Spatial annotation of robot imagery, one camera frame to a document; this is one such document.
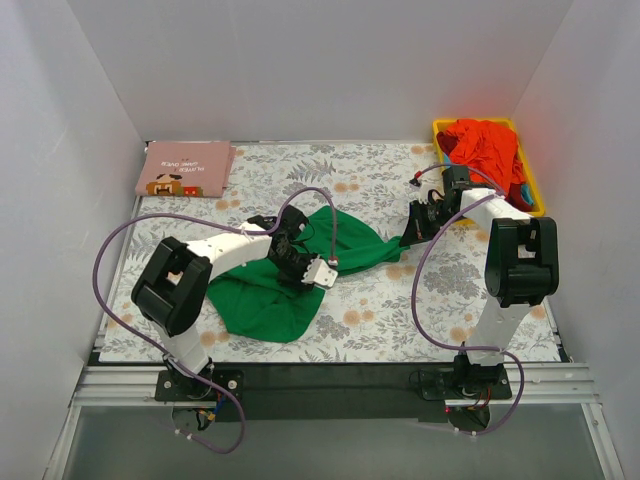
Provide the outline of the green t-shirt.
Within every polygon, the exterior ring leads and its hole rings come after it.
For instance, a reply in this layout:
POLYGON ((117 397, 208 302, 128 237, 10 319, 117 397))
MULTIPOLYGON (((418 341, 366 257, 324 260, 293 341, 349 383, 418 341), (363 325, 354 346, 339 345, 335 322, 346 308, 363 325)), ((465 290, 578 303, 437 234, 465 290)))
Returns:
MULTIPOLYGON (((337 213, 336 253, 340 276, 353 276, 382 263, 397 262, 405 250, 400 238, 383 240, 361 220, 337 213)), ((207 298, 226 330, 251 339, 289 343, 299 339, 320 309, 325 291, 299 290, 281 282, 268 259, 235 268, 214 279, 207 298)))

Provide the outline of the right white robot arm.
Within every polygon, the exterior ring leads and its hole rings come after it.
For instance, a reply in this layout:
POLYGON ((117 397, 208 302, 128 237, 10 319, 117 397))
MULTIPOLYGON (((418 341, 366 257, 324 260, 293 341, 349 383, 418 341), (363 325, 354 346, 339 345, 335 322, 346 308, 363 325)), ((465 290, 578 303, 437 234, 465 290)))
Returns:
POLYGON ((452 347, 453 361, 418 373, 417 382, 427 400, 509 398, 504 368, 508 345, 532 308, 559 285, 556 222, 515 208, 488 175, 481 182, 473 181, 474 172, 464 165, 444 166, 442 191, 425 187, 420 173, 410 181, 420 194, 409 205, 402 246, 424 243, 433 248, 461 218, 472 220, 489 236, 486 304, 471 336, 452 347))

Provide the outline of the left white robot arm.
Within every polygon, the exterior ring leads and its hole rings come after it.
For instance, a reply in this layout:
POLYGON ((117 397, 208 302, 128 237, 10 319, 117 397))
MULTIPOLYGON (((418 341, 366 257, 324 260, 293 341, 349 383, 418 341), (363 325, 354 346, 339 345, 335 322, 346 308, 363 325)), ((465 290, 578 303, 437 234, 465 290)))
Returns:
POLYGON ((186 368, 178 387, 193 400, 205 398, 213 386, 213 362, 200 345, 196 330, 209 284, 249 262, 267 259, 287 286, 299 290, 334 285, 337 271, 317 253, 302 253, 294 242, 309 220, 295 207, 283 215, 257 215, 240 232, 204 240, 163 239, 133 287, 131 300, 158 332, 162 345, 186 368))

